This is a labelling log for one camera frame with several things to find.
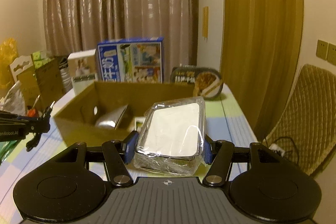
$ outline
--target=curtain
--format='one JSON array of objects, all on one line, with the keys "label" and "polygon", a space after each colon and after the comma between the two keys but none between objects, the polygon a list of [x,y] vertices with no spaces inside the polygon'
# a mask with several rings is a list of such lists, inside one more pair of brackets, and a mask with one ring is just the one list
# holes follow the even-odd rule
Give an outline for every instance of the curtain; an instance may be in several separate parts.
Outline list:
[{"label": "curtain", "polygon": [[303,0],[225,0],[221,74],[258,140],[280,118],[298,61]]},{"label": "curtain", "polygon": [[198,0],[44,0],[47,48],[55,55],[107,39],[164,37],[164,78],[196,64]]}]

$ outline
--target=wall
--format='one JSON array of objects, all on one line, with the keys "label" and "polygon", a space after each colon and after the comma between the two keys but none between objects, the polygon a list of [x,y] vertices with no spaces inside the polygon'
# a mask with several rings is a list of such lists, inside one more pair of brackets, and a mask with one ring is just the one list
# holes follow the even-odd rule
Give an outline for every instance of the wall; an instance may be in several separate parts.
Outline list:
[{"label": "wall", "polygon": [[42,0],[0,0],[0,42],[17,41],[19,55],[45,48]]},{"label": "wall", "polygon": [[[202,37],[203,7],[209,6],[208,39]],[[197,65],[219,70],[223,37],[224,0],[199,0]]]},{"label": "wall", "polygon": [[[336,66],[316,57],[318,39],[336,44],[336,0],[304,0],[302,42],[295,79],[302,65],[306,63],[336,74]],[[322,201],[314,220],[319,224],[335,223],[336,157],[317,176],[316,181],[322,190]]]}]

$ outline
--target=tablecloth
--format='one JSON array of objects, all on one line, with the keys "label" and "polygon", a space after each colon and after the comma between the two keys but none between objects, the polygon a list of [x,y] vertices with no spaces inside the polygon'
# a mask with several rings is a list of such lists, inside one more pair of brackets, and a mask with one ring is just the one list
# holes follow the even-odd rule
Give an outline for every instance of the tablecloth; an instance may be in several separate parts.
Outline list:
[{"label": "tablecloth", "polygon": [[[60,110],[73,96],[74,93],[71,91],[61,98],[55,104],[53,113]],[[206,101],[205,111],[207,134],[213,140],[224,139],[241,147],[248,147],[251,142],[257,141],[236,99],[226,85],[218,100]],[[18,224],[22,220],[13,201],[15,183],[66,148],[53,119],[50,119],[50,125],[50,131],[42,135],[38,147],[26,152],[26,142],[31,139],[31,136],[27,136],[26,140],[21,141],[0,166],[0,224]],[[129,164],[127,169],[133,180],[139,176],[158,176],[158,174],[137,170],[132,164]],[[209,165],[200,165],[195,175],[202,180],[208,169]],[[90,170],[106,180],[102,164],[90,164]],[[246,164],[234,164],[230,180],[245,170]]]}]

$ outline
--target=plastic-wrapped box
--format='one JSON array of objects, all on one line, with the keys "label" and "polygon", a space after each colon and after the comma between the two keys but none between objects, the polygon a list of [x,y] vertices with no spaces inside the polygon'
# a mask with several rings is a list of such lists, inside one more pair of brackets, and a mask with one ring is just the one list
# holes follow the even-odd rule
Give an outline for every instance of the plastic-wrapped box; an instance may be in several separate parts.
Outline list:
[{"label": "plastic-wrapped box", "polygon": [[193,97],[156,103],[149,109],[134,166],[156,173],[195,173],[204,149],[205,102]]}]

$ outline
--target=black clamp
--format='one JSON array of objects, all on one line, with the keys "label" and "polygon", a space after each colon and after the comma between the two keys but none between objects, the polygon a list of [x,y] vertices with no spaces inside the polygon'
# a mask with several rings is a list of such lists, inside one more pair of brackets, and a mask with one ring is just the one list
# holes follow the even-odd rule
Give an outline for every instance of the black clamp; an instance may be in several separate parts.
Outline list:
[{"label": "black clamp", "polygon": [[0,142],[24,140],[26,135],[34,133],[33,139],[26,144],[26,150],[32,150],[40,142],[42,133],[50,130],[50,114],[54,103],[47,107],[39,118],[0,111]]},{"label": "black clamp", "polygon": [[89,162],[103,162],[106,176],[113,186],[132,185],[133,179],[125,164],[130,163],[134,156],[138,136],[139,133],[134,130],[123,141],[111,140],[102,146],[88,147],[85,156],[86,168],[89,169]]},{"label": "black clamp", "polygon": [[234,162],[245,162],[249,169],[250,149],[248,147],[235,147],[233,143],[226,140],[213,141],[207,135],[205,142],[204,160],[207,164],[211,164],[211,167],[202,181],[204,185],[223,186],[229,179]]}]

